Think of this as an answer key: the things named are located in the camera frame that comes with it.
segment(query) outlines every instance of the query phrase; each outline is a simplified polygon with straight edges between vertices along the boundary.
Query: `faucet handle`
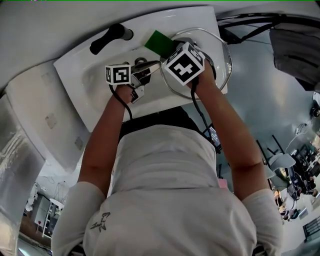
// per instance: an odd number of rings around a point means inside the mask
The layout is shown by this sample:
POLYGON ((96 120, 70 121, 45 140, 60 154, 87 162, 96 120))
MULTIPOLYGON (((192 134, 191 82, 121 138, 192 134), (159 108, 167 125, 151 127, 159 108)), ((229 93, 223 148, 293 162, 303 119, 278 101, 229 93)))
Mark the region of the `faucet handle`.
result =
POLYGON ((115 39, 130 40, 134 36, 131 29, 116 23, 109 27, 108 31, 99 39, 93 41, 90 46, 90 52, 97 55, 107 44, 115 39))

